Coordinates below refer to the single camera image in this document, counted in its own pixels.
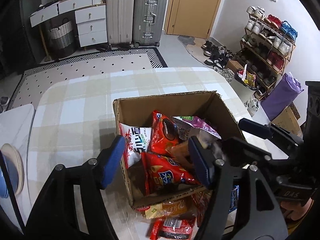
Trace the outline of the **right hand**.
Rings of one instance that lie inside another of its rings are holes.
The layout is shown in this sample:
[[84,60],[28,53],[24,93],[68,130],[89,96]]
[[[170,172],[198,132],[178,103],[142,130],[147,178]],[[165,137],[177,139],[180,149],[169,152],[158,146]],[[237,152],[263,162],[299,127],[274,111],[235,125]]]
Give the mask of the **right hand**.
[[310,198],[305,205],[300,202],[281,201],[280,208],[283,213],[287,229],[291,234],[301,223],[305,215],[309,212],[313,205],[313,200]]

